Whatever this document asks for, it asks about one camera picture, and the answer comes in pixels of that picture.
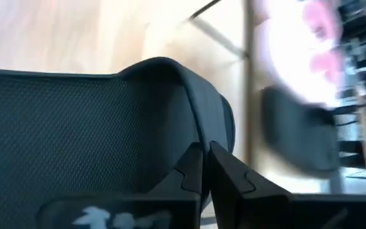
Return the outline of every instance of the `pink object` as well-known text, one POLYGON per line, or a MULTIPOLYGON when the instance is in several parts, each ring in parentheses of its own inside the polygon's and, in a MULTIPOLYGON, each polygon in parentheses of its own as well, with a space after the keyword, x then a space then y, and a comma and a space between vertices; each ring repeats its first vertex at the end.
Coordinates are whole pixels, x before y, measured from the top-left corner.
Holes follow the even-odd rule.
POLYGON ((296 99, 332 109, 339 106, 343 53, 338 16, 321 0, 266 0, 269 19, 255 28, 260 71, 296 99))
MULTIPOLYGON (((303 19, 318 39, 323 41, 338 41, 341 36, 341 28, 336 14, 327 1, 315 0, 308 2, 303 10, 303 19)), ((344 57, 339 50, 326 50, 317 53, 311 58, 311 70, 313 72, 324 71, 327 79, 340 84, 342 63, 344 57)))

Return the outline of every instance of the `white logo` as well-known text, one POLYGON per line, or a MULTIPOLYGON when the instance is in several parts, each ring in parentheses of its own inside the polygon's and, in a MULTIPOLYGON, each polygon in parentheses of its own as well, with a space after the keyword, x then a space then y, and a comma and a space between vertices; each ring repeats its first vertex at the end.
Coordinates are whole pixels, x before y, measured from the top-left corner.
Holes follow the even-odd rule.
MULTIPOLYGON (((73 225, 89 225, 90 229, 107 229, 107 220, 110 213, 98 207, 87 207, 83 210, 86 215, 76 219, 73 225)), ((116 214, 112 221, 112 227, 117 229, 150 229, 153 224, 159 223, 163 228, 169 228, 172 216, 167 211, 157 212, 149 216, 134 218, 129 212, 116 214)))
POLYGON ((89 225, 90 229, 107 229, 105 222, 110 218, 110 214, 106 210, 87 207, 83 212, 86 215, 76 219, 74 225, 89 225))

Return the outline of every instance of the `black cushion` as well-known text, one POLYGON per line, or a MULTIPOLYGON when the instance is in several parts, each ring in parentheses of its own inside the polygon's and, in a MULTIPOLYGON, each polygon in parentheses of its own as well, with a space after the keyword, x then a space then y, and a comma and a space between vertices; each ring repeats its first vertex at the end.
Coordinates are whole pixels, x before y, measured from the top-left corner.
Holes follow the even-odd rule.
POLYGON ((211 84, 168 59, 112 75, 0 71, 0 229, 35 228, 62 195, 147 193, 193 142, 232 152, 233 126, 211 84))
POLYGON ((279 87, 262 91, 264 138, 285 161, 314 176, 339 168, 337 130, 330 112, 297 102, 279 87))

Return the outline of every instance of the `wooden floor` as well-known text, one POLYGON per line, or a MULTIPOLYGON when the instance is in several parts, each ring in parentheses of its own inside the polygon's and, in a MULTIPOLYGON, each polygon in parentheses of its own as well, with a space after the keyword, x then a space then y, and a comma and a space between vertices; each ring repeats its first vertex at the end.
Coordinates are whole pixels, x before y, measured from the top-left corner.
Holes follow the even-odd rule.
MULTIPOLYGON (((171 57, 228 99, 234 154, 244 160, 243 60, 187 20, 209 1, 0 0, 0 69, 115 73, 150 57, 171 57)), ((242 47, 240 0, 223 1, 200 19, 242 47)))

